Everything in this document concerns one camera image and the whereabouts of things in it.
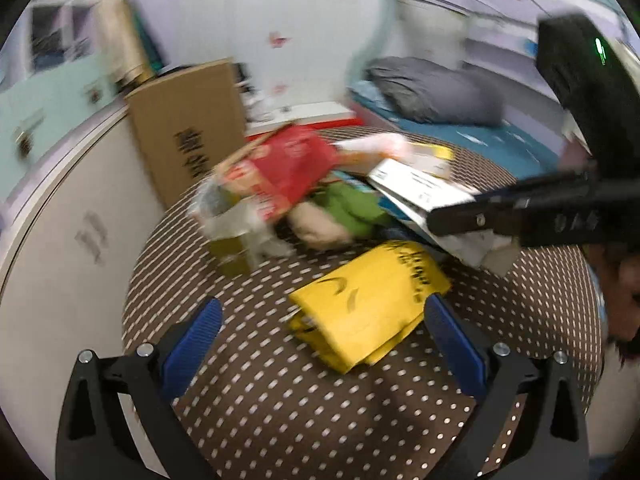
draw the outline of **brown polka dot fabric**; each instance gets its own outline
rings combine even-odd
[[[329,140],[377,132],[327,130]],[[407,134],[411,140],[437,142]],[[456,152],[454,179],[478,189],[513,182],[467,150]],[[286,320],[288,294],[372,248],[307,250],[265,262],[250,276],[216,272],[196,224],[185,217],[193,189],[158,224],[130,282],[123,316],[126,352],[158,341],[209,294],[225,323],[191,387],[174,404],[194,443],[223,479],[421,479],[464,426],[474,401],[464,396],[433,340],[418,327],[373,367],[340,375],[296,340]],[[450,304],[494,342],[526,355],[565,349],[576,359],[586,408],[600,370],[596,294],[578,249],[524,251],[507,278],[449,262]],[[484,472],[504,457],[524,397],[514,400]]]

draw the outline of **blue bed sheet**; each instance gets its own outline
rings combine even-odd
[[[354,94],[353,99],[405,132],[433,137],[466,148],[488,158],[519,180],[550,173],[558,165],[558,156],[554,152],[512,124],[501,128],[420,124],[403,119],[395,112],[383,110],[362,96]]]

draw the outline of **blue gripper pad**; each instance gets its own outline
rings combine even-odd
[[[462,392],[480,401],[486,395],[486,365],[449,309],[439,294],[431,294],[424,302],[424,325]]]
[[[215,298],[190,319],[190,327],[162,366],[161,395],[170,402],[187,391],[222,327],[222,304]]]

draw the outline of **white cabinet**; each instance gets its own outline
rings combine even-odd
[[[14,240],[19,248],[0,297],[0,404],[50,478],[76,355],[84,348],[122,353],[130,275],[163,213],[129,120],[98,136],[79,160],[67,161],[24,237]]]
[[[47,70],[0,93],[0,202],[11,202],[12,192],[33,175],[38,161],[114,96],[97,54]],[[31,137],[27,157],[19,156],[16,145],[23,131]]]

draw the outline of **green light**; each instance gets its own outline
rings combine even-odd
[[[602,46],[600,38],[596,38],[596,48],[598,49],[598,54],[600,54],[600,60],[604,65],[607,62],[607,54],[604,52],[604,46]]]

